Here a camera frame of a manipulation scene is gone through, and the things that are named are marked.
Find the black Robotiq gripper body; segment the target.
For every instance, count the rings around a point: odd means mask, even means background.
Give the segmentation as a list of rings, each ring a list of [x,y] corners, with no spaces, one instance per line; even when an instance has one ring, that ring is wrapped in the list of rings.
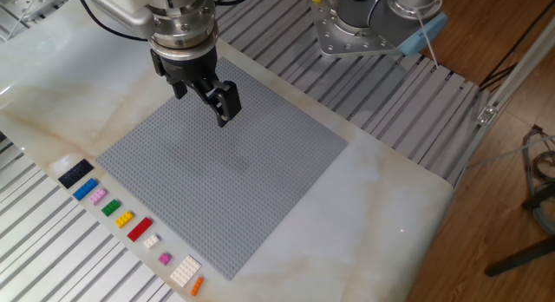
[[[168,59],[155,49],[150,49],[154,70],[159,76],[166,76],[178,81],[193,82],[199,80],[218,80],[216,66],[218,54],[212,47],[204,55],[186,60]]]

